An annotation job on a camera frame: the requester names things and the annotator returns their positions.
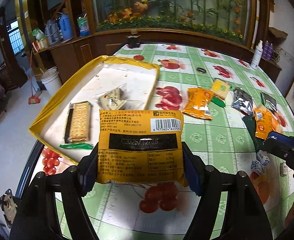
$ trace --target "white bucket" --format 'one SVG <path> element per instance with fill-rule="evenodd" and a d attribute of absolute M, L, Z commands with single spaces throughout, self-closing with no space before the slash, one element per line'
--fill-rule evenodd
<path fill-rule="evenodd" d="M 41 77 L 41 82 L 46 87 L 49 95 L 53 96 L 62 86 L 62 82 L 56 67 L 48 69 Z"/>

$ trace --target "barcode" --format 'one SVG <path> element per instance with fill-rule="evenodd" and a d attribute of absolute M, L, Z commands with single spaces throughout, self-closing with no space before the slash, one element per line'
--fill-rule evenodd
<path fill-rule="evenodd" d="M 151 132 L 180 131 L 180 120 L 175 118 L 150 119 Z"/>
<path fill-rule="evenodd" d="M 210 110 L 207 105 L 205 106 L 205 115 L 211 116 Z"/>
<path fill-rule="evenodd" d="M 256 112 L 257 121 L 263 118 L 263 113 Z"/>

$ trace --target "tiled floor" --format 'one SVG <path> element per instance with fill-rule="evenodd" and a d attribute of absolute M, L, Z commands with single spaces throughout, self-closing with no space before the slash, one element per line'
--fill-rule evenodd
<path fill-rule="evenodd" d="M 30 83 L 9 92 L 7 113 L 0 120 L 0 196 L 11 188 L 13 194 L 35 143 L 28 128 L 49 99 L 44 91 L 39 104 L 28 105 Z M 0 223 L 5 223 L 0 209 Z"/>

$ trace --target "purple bottle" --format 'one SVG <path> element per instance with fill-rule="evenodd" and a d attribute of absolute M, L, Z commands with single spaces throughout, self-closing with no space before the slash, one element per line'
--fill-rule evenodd
<path fill-rule="evenodd" d="M 273 46 L 272 46 L 272 43 L 271 44 L 268 44 L 268 48 L 267 48 L 267 55 L 266 55 L 266 59 L 267 60 L 270 60 L 271 59 L 271 55 L 272 55 L 272 52 L 273 52 Z"/>
<path fill-rule="evenodd" d="M 266 41 L 263 47 L 263 54 L 262 54 L 262 57 L 266 59 L 267 59 L 267 53 L 268 53 L 268 46 L 269 46 L 269 43 L 268 41 Z"/>

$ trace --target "white spray bottle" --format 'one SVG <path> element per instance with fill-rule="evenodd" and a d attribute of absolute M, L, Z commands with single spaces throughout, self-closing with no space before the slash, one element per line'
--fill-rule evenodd
<path fill-rule="evenodd" d="M 255 49 L 255 54 L 254 54 L 253 59 L 251 60 L 251 64 L 250 64 L 250 66 L 253 69 L 256 69 L 258 67 L 260 59 L 262 57 L 262 54 L 263 54 L 263 41 L 259 41 L 259 43 Z"/>

